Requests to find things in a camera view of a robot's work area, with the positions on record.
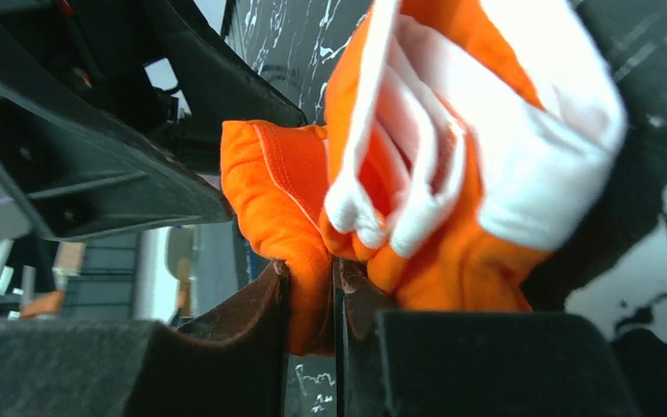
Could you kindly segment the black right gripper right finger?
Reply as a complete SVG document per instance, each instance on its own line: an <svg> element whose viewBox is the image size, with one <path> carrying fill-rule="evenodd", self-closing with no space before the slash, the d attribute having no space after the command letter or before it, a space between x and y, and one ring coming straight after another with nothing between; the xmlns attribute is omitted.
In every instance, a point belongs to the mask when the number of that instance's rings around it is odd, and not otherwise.
<svg viewBox="0 0 667 417"><path fill-rule="evenodd" d="M333 266L341 416L637 416L609 345L564 313L397 309Z"/></svg>

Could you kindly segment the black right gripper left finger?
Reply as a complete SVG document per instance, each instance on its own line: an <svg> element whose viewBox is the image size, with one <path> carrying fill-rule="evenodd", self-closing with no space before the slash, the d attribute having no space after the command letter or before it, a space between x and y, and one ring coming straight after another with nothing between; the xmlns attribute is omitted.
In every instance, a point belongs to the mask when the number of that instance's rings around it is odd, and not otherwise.
<svg viewBox="0 0 667 417"><path fill-rule="evenodd" d="M0 320L0 416L279 416L288 283L274 261L177 329Z"/></svg>

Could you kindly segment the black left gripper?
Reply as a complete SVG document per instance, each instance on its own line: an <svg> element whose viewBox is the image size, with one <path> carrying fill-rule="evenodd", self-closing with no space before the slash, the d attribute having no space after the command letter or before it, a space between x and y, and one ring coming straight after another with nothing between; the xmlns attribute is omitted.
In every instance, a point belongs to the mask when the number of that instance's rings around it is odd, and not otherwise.
<svg viewBox="0 0 667 417"><path fill-rule="evenodd" d="M145 73L162 52L190 109L175 124ZM0 1L0 184L42 237L227 221L192 170L219 171L228 120L307 122L194 2Z"/></svg>

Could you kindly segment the orange boxer underwear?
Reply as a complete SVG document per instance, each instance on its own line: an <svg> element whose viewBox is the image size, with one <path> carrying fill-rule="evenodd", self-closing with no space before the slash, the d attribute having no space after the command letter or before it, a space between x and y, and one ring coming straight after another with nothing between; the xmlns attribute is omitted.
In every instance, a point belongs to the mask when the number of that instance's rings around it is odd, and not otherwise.
<svg viewBox="0 0 667 417"><path fill-rule="evenodd" d="M527 312L522 281L576 230L625 135L567 1L376 1L325 122L226 121L221 188L292 276L287 349L325 351L334 259L401 308Z"/></svg>

